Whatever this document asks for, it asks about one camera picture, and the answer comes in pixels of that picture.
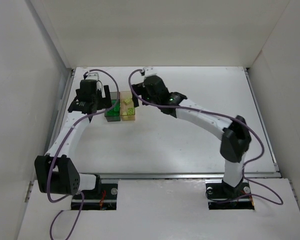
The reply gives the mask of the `dark green lego plate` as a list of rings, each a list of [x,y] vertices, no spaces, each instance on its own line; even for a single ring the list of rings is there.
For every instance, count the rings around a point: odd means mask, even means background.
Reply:
[[[106,117],[117,117],[120,116],[120,112],[115,112],[113,109],[105,113]]]

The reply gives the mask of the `striped green lego stack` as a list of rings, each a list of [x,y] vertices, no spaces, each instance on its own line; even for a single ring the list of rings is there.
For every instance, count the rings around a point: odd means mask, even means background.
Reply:
[[[126,98],[126,99],[123,100],[123,103],[124,103],[125,105],[129,105],[131,102],[132,102],[132,99],[131,99],[131,98]]]

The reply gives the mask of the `pale yellow lego brick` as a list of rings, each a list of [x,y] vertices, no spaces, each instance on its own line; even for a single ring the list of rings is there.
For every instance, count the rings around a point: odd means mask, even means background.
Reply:
[[[129,107],[129,108],[127,109],[127,115],[128,115],[128,116],[135,115],[135,108],[134,108],[134,107]]]

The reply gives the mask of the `dark green lego brick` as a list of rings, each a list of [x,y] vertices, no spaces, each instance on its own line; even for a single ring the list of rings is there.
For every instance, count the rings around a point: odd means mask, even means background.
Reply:
[[[113,108],[114,112],[120,112],[120,104],[116,104],[115,107]]]

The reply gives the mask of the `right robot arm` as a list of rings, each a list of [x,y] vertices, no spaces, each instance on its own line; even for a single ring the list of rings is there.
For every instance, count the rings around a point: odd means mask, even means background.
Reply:
[[[131,84],[130,87],[135,107],[139,106],[140,96],[143,105],[157,105],[162,113],[190,122],[220,140],[220,154],[225,159],[220,198],[237,197],[243,182],[245,155],[251,142],[249,131],[241,125],[246,122],[245,119],[238,115],[230,121],[225,117],[207,114],[206,110],[184,94],[170,92],[157,75],[148,76],[143,82]]]

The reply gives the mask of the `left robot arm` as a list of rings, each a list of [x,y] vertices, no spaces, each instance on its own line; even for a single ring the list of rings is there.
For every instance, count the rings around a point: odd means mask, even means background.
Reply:
[[[65,123],[50,149],[34,161],[39,190],[48,192],[50,168],[57,167],[50,178],[50,193],[75,195],[80,191],[99,191],[101,184],[97,174],[79,173],[72,162],[75,150],[84,130],[90,124],[90,114],[112,106],[109,86],[102,86],[97,79],[80,81],[76,96],[71,102]]]

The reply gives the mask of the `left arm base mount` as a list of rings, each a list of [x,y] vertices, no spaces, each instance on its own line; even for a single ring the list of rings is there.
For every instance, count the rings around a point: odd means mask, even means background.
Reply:
[[[118,182],[102,182],[100,190],[84,190],[83,211],[115,211],[117,209]]]

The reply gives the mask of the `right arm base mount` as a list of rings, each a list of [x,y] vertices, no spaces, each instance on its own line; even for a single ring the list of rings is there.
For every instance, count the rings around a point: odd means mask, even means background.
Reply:
[[[221,182],[208,182],[205,187],[209,210],[255,209],[248,182],[243,182],[234,192],[226,189],[226,186]]]

